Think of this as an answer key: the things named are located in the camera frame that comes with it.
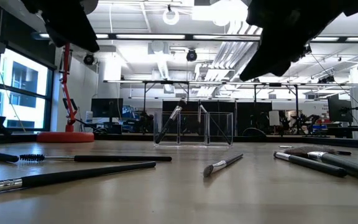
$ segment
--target brush ferrule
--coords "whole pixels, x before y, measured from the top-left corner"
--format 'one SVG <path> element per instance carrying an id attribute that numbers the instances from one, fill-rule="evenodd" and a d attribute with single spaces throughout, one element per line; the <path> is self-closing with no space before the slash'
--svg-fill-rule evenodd
<path id="1" fill-rule="evenodd" d="M 51 160 L 51 161 L 74 161 L 74 156 L 45 156 L 45 160 Z"/>
<path id="2" fill-rule="evenodd" d="M 289 161 L 290 160 L 290 156 L 289 154 L 285 154 L 282 152 L 275 152 L 274 153 L 274 157 L 278 158 L 278 159 L 283 159 L 285 161 Z"/>
<path id="3" fill-rule="evenodd" d="M 321 162 L 321 157 L 327 152 L 308 152 L 308 158 Z"/>
<path id="4" fill-rule="evenodd" d="M 292 146 L 279 146 L 280 149 L 292 149 Z"/>
<path id="5" fill-rule="evenodd" d="M 19 189 L 22 187 L 22 179 L 0 180 L 0 192 L 5 190 Z"/>
<path id="6" fill-rule="evenodd" d="M 226 167 L 226 161 L 217 162 L 215 164 L 212 164 L 212 166 L 214 167 L 212 172 L 216 172 L 216 171 L 221 170 Z"/>

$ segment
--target table surface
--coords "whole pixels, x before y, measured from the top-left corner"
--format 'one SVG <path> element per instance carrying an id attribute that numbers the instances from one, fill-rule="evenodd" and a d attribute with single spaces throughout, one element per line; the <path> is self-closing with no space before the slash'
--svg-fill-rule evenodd
<path id="1" fill-rule="evenodd" d="M 0 152 L 48 156 L 172 156 L 154 169 L 0 193 L 0 223 L 351 223 L 358 224 L 358 179 L 333 177 L 274 159 L 279 144 L 159 147 L 151 142 L 6 144 Z M 358 149 L 350 160 L 358 162 Z M 206 165 L 244 157 L 212 178 Z M 0 162 L 0 180 L 120 163 Z"/>

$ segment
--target white wall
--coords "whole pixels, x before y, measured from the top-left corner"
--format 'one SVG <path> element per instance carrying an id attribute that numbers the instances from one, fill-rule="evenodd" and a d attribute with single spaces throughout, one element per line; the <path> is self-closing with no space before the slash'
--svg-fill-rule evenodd
<path id="1" fill-rule="evenodd" d="M 58 81 L 60 73 L 55 73 L 54 93 L 52 103 L 51 131 L 65 131 L 67 111 L 63 104 L 63 91 Z M 73 98 L 77 107 L 80 108 L 81 117 L 85 120 L 86 111 L 91 110 L 91 99 L 97 92 L 98 74 L 83 65 L 74 57 L 71 60 L 70 75 L 67 80 L 68 92 L 70 98 Z M 80 124 L 74 124 L 74 130 L 78 131 Z"/>
<path id="2" fill-rule="evenodd" d="M 98 89 L 96 98 L 119 98 L 120 96 L 120 84 L 119 83 L 104 83 L 103 80 L 106 75 L 111 72 L 109 69 L 111 66 L 106 62 L 99 63 L 99 78 Z"/>

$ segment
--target pipe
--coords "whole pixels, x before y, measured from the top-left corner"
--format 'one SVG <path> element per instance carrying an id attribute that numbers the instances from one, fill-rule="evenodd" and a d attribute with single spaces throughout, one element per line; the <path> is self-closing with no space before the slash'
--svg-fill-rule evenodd
<path id="1" fill-rule="evenodd" d="M 234 32 L 234 21 L 230 21 L 230 27 L 227 31 L 227 34 L 232 34 Z M 216 54 L 214 61 L 212 62 L 212 67 L 216 67 L 216 62 L 220 60 L 220 58 L 223 56 L 224 51 L 226 50 L 227 42 L 223 42 L 221 47 L 219 48 L 219 52 Z"/>
<path id="2" fill-rule="evenodd" d="M 249 28 L 248 23 L 246 23 L 245 21 L 242 21 L 242 26 L 241 26 L 238 34 L 239 35 L 245 34 L 245 32 L 247 31 L 248 28 Z M 229 68 L 228 67 L 229 63 L 232 63 L 232 61 L 237 57 L 238 53 L 241 52 L 246 45 L 243 42 L 233 42 L 232 46 L 233 46 L 232 49 L 234 49 L 233 53 L 229 54 L 227 59 L 223 60 L 220 63 L 220 67 Z"/>
<path id="3" fill-rule="evenodd" d="M 235 21 L 235 23 L 234 23 L 234 34 L 240 34 L 239 31 L 242 28 L 241 24 L 242 24 L 241 21 Z M 231 52 L 236 50 L 236 47 L 238 47 L 237 42 L 230 42 L 229 43 L 229 45 L 227 47 L 227 53 L 224 55 L 224 57 L 222 59 L 220 59 L 220 61 L 217 62 L 219 68 L 224 68 L 224 63 L 227 62 L 227 60 L 229 60 L 231 58 Z"/>

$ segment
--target metal frame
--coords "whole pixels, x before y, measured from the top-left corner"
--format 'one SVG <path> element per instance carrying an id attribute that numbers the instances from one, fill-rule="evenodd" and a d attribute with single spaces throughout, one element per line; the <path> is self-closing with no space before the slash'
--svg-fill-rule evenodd
<path id="1" fill-rule="evenodd" d="M 229 34 L 151 34 L 151 33 L 97 33 L 98 40 L 171 40 L 171 41 L 225 41 L 225 42 L 260 42 L 260 35 L 229 35 Z M 48 34 L 34 32 L 36 40 L 49 40 Z M 358 41 L 348 41 L 358 36 L 330 35 L 318 36 L 311 43 L 322 44 L 358 44 Z"/>

